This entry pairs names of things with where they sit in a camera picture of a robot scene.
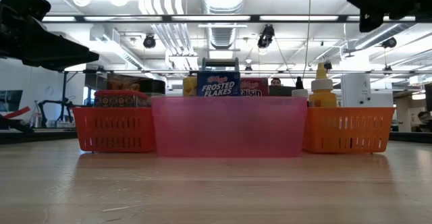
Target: person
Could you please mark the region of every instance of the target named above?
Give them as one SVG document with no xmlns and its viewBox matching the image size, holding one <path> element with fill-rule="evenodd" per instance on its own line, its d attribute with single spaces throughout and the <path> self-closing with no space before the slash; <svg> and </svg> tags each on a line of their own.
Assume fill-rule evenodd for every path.
<svg viewBox="0 0 432 224">
<path fill-rule="evenodd" d="M 271 81 L 272 86 L 281 86 L 281 80 L 279 78 L 273 78 Z"/>
<path fill-rule="evenodd" d="M 432 132 L 431 114 L 426 111 L 421 111 L 417 116 L 421 124 L 417 126 L 416 132 Z"/>
</svg>

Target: blue box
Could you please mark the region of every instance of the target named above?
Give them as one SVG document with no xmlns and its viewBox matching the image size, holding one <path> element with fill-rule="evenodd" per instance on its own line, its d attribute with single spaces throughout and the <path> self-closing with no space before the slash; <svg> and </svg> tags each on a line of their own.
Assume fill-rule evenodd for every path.
<svg viewBox="0 0 432 224">
<path fill-rule="evenodd" d="M 240 72 L 198 72 L 198 96 L 242 96 Z"/>
</svg>

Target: yellow box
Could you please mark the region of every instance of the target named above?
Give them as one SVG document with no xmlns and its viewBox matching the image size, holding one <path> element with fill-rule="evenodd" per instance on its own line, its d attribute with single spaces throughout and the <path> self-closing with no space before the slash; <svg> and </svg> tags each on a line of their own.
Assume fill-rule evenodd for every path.
<svg viewBox="0 0 432 224">
<path fill-rule="evenodd" d="M 196 76 L 188 76 L 183 79 L 183 96 L 196 96 Z"/>
</svg>

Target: frosted flakes box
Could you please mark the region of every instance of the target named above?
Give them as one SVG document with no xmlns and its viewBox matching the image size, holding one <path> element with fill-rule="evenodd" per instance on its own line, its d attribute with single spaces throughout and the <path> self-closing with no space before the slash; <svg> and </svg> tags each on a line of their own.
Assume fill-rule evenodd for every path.
<svg viewBox="0 0 432 224">
<path fill-rule="evenodd" d="M 198 96 L 242 96 L 240 72 L 198 72 Z"/>
<path fill-rule="evenodd" d="M 240 84 L 242 96 L 269 96 L 267 78 L 242 78 Z"/>
</svg>

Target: snack package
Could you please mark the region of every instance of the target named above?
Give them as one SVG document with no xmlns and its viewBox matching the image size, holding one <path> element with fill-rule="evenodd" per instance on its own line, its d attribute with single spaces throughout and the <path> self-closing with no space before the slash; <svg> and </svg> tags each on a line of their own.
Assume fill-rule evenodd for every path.
<svg viewBox="0 0 432 224">
<path fill-rule="evenodd" d="M 99 90 L 94 94 L 95 107 L 149 107 L 147 95 L 133 90 Z"/>
<path fill-rule="evenodd" d="M 196 76 L 188 76 L 183 79 L 183 96 L 196 96 Z"/>
<path fill-rule="evenodd" d="M 240 72 L 198 72 L 198 96 L 242 96 Z"/>
<path fill-rule="evenodd" d="M 266 78 L 242 78 L 242 96 L 269 96 L 269 81 Z"/>
</svg>

